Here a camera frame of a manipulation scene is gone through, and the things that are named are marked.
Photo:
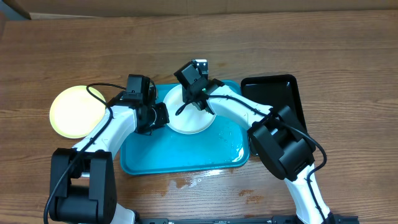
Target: wood grain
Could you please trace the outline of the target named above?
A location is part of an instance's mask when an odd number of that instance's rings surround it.
[[[42,223],[50,157],[76,143],[49,123],[62,90],[125,85],[129,73],[172,83],[191,58],[210,60],[211,77],[237,82],[293,74],[308,130],[328,154],[317,172],[325,202],[361,223],[396,223],[398,11],[7,22],[0,43],[0,223]],[[106,99],[118,92],[99,90]],[[142,217],[295,213],[283,181],[255,157],[219,172],[133,177],[119,157],[114,167],[119,203]]]

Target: teal tray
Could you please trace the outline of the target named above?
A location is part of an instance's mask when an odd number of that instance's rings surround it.
[[[224,82],[241,94],[239,84]],[[157,103],[176,85],[157,85]],[[213,124],[197,134],[180,134],[168,126],[155,130],[151,136],[132,133],[121,146],[120,162],[131,175],[162,174],[238,167],[246,163],[249,155],[246,131],[217,116]]]

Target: yellow plate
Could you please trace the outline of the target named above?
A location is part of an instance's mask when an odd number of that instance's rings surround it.
[[[105,101],[96,89],[90,91]],[[50,108],[53,129],[66,138],[82,138],[88,135],[105,114],[105,105],[91,96],[86,86],[73,86],[61,92]]]

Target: black tray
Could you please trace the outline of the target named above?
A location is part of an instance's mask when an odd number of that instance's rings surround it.
[[[256,103],[273,106],[276,111],[288,105],[307,130],[300,101],[299,87],[293,75],[245,78],[241,82],[241,89],[244,97]],[[252,154],[257,155],[252,146],[250,146],[250,150]]]

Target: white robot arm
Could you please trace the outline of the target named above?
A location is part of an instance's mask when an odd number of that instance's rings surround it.
[[[274,176],[286,183],[297,209],[297,217],[302,223],[321,224],[324,220],[329,223],[345,223],[343,219],[340,220],[341,216],[333,216],[324,203],[315,176],[310,175],[310,181],[307,181],[308,175],[314,170],[312,153],[315,146],[306,141],[308,139],[303,138],[303,135],[280,125],[285,124],[306,133],[289,107],[275,112],[271,106],[255,103],[236,94],[221,81],[208,80],[206,60],[192,60],[174,75],[183,86],[185,106],[193,103],[199,110],[227,117],[248,131],[251,145],[256,148],[262,163]],[[50,190],[54,193],[53,202],[49,198],[52,220],[73,223],[135,223],[135,213],[116,202],[112,160],[129,134],[147,133],[169,122],[165,105],[155,105],[155,86],[151,91],[149,82],[147,77],[130,75],[123,97],[110,105],[113,112],[111,122],[108,123],[108,119],[112,113],[107,110],[104,118],[86,138],[72,149],[57,149],[54,152],[50,181]],[[107,123],[108,126],[93,144],[86,147]],[[74,164],[74,169],[68,170],[67,178],[63,179],[62,173],[79,154],[78,151],[83,154],[83,159]],[[70,178],[81,176],[90,177],[90,188],[71,185]],[[347,223],[359,223],[356,218],[348,220]]]
[[[208,80],[207,65],[205,60],[192,60],[174,73],[183,86],[185,104],[193,103],[199,110],[227,117],[247,130],[263,164],[277,178],[285,181],[295,202],[297,217],[305,224],[323,223],[330,209],[322,199],[315,176],[311,175],[311,182],[307,182],[307,175],[314,169],[312,152],[315,146],[308,144],[297,133],[292,133],[297,142],[287,139],[287,130],[275,125],[275,121],[271,122],[271,106],[236,94],[219,80]],[[281,113],[283,115],[276,118],[278,121],[282,119],[286,123],[296,120],[294,126],[301,127],[288,106]],[[311,185],[319,207],[315,205],[307,184]]]
[[[94,130],[71,149],[54,152],[44,223],[49,212],[52,220],[61,222],[134,224],[135,213],[117,203],[112,161],[129,134],[148,134],[169,122],[165,104],[155,104],[151,82],[129,75],[126,91],[107,104]],[[89,177],[90,186],[72,185],[70,179],[80,177]]]
[[[272,108],[271,106],[255,103],[239,94],[236,94],[226,85],[218,87],[210,94],[210,96],[212,95],[231,96],[235,99],[239,99],[245,102],[246,104],[264,114],[269,114],[270,109]],[[260,122],[264,118],[262,115],[253,112],[241,103],[227,98],[209,98],[207,100],[207,104],[210,110],[214,112],[214,114],[218,116],[224,116],[233,120],[245,130],[251,128],[254,122]],[[271,131],[271,134],[273,135],[277,132],[278,130],[274,129]],[[308,173],[313,169],[313,164],[306,166],[300,173],[298,173],[297,180],[295,181],[291,181],[287,178],[284,179],[284,182],[286,183],[290,194],[293,197],[297,210],[296,214],[298,218],[305,224],[319,224],[323,222],[323,218],[320,215],[319,210],[315,206],[315,202],[312,198],[310,189],[308,188],[306,181]],[[322,213],[324,217],[327,217],[330,213],[330,209],[326,206],[322,199],[314,174],[311,175],[311,186],[317,198],[317,202],[322,208]]]

